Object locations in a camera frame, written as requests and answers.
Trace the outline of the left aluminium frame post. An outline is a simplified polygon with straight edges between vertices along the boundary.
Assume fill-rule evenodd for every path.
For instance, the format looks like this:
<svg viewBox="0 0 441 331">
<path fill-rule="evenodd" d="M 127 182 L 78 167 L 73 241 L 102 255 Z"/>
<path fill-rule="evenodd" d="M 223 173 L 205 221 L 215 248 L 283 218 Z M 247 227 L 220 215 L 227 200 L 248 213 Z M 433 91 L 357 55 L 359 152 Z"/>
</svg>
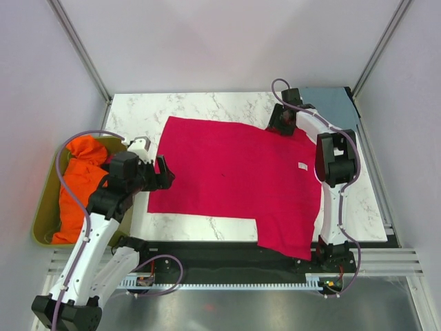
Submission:
<svg viewBox="0 0 441 331">
<path fill-rule="evenodd" d="M 75 52 L 77 53 L 83 67 L 89 74 L 93 84 L 96 89 L 99 91 L 100 95 L 103 97 L 107 104 L 110 104 L 112 101 L 112 97 L 105 87 L 105 84 L 96 69 L 96 66 L 93 63 L 92 58 L 90 57 L 86 47 L 84 46 L 78 32 L 76 31 L 72 20 L 69 18 L 69 15 L 64 8 L 62 1 L 59 0 L 47 0 L 48 5 L 51 7 L 53 13 L 55 14 L 57 20 L 61 24 L 66 36 L 68 37 L 70 43 L 72 44 Z"/>
</svg>

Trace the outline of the red t-shirt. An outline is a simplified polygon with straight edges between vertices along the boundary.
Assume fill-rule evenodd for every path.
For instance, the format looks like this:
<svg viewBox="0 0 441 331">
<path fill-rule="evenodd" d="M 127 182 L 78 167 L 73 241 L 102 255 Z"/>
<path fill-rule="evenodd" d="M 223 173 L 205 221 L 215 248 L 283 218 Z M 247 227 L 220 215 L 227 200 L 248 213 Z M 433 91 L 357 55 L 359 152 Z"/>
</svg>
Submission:
<svg viewBox="0 0 441 331">
<path fill-rule="evenodd" d="M 244 123 L 170 117 L 158 147 L 172 186 L 150 194 L 151 213 L 253 219 L 258 245 L 310 260 L 321 184 L 316 146 Z"/>
</svg>

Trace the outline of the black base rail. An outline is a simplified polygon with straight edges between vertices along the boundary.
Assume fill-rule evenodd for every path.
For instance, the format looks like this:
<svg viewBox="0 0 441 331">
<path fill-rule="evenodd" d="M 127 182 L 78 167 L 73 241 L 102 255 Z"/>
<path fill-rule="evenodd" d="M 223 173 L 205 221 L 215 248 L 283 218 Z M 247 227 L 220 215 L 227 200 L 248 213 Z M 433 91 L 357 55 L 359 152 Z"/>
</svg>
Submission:
<svg viewBox="0 0 441 331">
<path fill-rule="evenodd" d="M 223 282 L 235 283 L 300 281 L 306 274 L 340 274 L 321 270 L 312 263 L 314 251 L 308 251 L 309 261 L 285 255 L 255 243 L 236 242 L 165 242 L 139 241 L 129 238 L 129 246 L 140 252 L 140 262 L 163 255 L 154 263 L 141 268 L 154 268 L 154 278 L 160 282 Z"/>
</svg>

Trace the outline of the orange t-shirt in bin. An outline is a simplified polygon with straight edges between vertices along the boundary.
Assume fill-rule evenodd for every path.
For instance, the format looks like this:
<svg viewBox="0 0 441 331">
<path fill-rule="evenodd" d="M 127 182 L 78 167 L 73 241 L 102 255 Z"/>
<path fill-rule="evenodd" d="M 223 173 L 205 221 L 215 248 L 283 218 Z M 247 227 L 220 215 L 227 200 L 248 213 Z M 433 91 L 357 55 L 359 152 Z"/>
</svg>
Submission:
<svg viewBox="0 0 441 331">
<path fill-rule="evenodd" d="M 84 220 L 81 208 L 88 204 L 90 195 L 107 174 L 101 169 L 101 164 L 108 156 L 107 150 L 94 137 L 78 137 L 67 144 L 67 149 L 72 158 L 68 162 L 63 179 L 79 202 L 76 202 L 64 187 L 60 189 L 61 228 L 53 234 L 51 244 L 55 245 L 76 243 Z"/>
</svg>

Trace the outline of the olive green plastic bin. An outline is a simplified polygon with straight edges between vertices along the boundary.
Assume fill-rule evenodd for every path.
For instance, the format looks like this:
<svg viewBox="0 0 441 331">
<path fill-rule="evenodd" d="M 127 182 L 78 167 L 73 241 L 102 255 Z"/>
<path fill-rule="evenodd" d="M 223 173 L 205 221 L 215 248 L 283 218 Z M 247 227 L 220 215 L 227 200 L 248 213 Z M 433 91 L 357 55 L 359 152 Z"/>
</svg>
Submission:
<svg viewBox="0 0 441 331">
<path fill-rule="evenodd" d="M 116 137 L 103 136 L 97 137 L 97 141 L 106 147 L 109 155 L 116 154 L 117 152 L 122 152 L 127 150 L 127 147 L 121 143 L 121 140 Z M 66 248 L 71 249 L 74 247 L 72 244 L 51 244 L 52 237 L 55 232 L 58 232 L 61 228 L 60 221 L 60 209 L 59 209 L 59 192 L 60 192 L 60 181 L 56 171 L 56 156 L 52 160 L 52 165 L 50 166 L 47 178 L 45 180 L 45 185 L 37 211 L 34 217 L 34 223 L 32 226 L 32 237 L 39 245 L 45 248 Z M 70 151 L 66 148 L 61 152 L 59 167 L 61 174 L 63 175 L 69 160 L 72 158 Z M 133 206 L 125 213 L 125 216 L 119 225 L 118 230 L 113 234 L 113 237 L 109 240 L 108 245 L 114 245 L 120 236 L 127 236 L 130 231 L 130 226 L 132 222 Z"/>
</svg>

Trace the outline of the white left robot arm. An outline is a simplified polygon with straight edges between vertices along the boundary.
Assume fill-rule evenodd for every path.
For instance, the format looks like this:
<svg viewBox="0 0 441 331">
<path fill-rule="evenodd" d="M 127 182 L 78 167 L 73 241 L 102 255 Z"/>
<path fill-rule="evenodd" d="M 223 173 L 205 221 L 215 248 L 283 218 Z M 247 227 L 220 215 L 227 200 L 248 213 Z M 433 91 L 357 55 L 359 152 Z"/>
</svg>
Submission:
<svg viewBox="0 0 441 331">
<path fill-rule="evenodd" d="M 119 152 L 108 175 L 90 195 L 79 238 L 58 281 L 47 295 L 38 295 L 32 311 L 51 330 L 96 330 L 113 291 L 132 271 L 151 264 L 146 241 L 121 239 L 112 259 L 99 262 L 139 192 L 169 189 L 175 176 L 165 158 L 144 161 L 135 152 Z"/>
</svg>

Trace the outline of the right aluminium frame post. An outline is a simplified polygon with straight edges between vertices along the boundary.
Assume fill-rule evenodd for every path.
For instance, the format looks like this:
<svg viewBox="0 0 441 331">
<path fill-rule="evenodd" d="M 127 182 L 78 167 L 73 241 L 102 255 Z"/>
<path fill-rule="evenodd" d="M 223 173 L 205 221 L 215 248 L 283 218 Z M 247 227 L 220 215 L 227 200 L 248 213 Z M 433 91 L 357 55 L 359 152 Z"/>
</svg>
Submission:
<svg viewBox="0 0 441 331">
<path fill-rule="evenodd" d="M 364 66 L 355 86 L 351 89 L 353 100 L 355 100 L 358 95 L 362 92 L 368 78 L 374 71 L 377 63 L 379 62 L 381 56 L 387 49 L 389 42 L 392 40 L 395 32 L 397 31 L 401 21 L 404 19 L 409 8 L 413 4 L 413 0 L 400 0 L 396 9 L 394 10 L 386 28 L 381 34 L 373 52 L 371 53 L 366 65 Z"/>
</svg>

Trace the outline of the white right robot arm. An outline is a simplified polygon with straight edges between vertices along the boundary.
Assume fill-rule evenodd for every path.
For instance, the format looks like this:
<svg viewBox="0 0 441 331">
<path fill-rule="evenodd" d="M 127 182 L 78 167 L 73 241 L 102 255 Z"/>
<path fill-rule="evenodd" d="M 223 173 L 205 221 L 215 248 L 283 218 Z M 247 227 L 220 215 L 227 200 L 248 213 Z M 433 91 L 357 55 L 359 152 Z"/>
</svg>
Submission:
<svg viewBox="0 0 441 331">
<path fill-rule="evenodd" d="M 350 250 L 360 244 L 346 231 L 347 199 L 350 187 L 361 173 L 356 133 L 343 130 L 302 101 L 298 88 L 274 93 L 274 106 L 267 128 L 284 136 L 303 130 L 316 144 L 314 170 L 322 184 L 323 222 L 312 263 L 326 272 L 357 272 L 360 258 Z"/>
</svg>

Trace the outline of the aluminium frame post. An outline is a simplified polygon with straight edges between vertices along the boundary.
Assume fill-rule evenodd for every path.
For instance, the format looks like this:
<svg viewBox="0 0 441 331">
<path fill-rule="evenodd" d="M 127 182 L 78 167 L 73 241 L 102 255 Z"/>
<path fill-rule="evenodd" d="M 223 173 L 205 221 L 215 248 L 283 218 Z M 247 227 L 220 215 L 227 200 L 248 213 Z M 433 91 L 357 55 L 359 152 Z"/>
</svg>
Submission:
<svg viewBox="0 0 441 331">
<path fill-rule="evenodd" d="M 112 101 L 112 97 L 105 87 L 105 84 L 96 69 L 96 66 L 93 63 L 92 58 L 90 57 L 86 47 L 84 46 L 78 32 L 76 31 L 72 20 L 69 18 L 69 15 L 64 8 L 62 1 L 59 0 L 47 0 L 48 5 L 51 7 L 53 13 L 55 14 L 57 20 L 61 24 L 66 36 L 68 37 L 70 43 L 72 44 L 75 52 L 77 53 L 83 67 L 89 74 L 93 84 L 96 89 L 99 91 L 100 95 L 103 97 L 107 104 L 110 104 Z"/>
<path fill-rule="evenodd" d="M 353 100 L 355 100 L 358 95 L 362 92 L 368 78 L 374 71 L 377 63 L 379 62 L 381 56 L 387 49 L 389 42 L 392 40 L 395 32 L 397 31 L 401 21 L 404 19 L 409 8 L 413 4 L 413 0 L 400 0 L 396 9 L 394 10 L 386 28 L 381 34 L 373 52 L 371 53 L 366 65 L 364 66 L 355 86 L 351 89 Z"/>
</svg>

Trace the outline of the folded blue-grey t-shirt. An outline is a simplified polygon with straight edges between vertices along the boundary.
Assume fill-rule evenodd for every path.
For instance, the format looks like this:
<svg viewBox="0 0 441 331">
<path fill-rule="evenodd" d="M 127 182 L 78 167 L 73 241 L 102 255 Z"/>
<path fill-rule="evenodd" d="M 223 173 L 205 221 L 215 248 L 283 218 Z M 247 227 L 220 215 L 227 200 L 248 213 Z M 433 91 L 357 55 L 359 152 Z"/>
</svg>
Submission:
<svg viewBox="0 0 441 331">
<path fill-rule="evenodd" d="M 299 88 L 304 103 L 310 103 L 331 124 L 358 131 L 360 117 L 349 87 Z"/>
</svg>

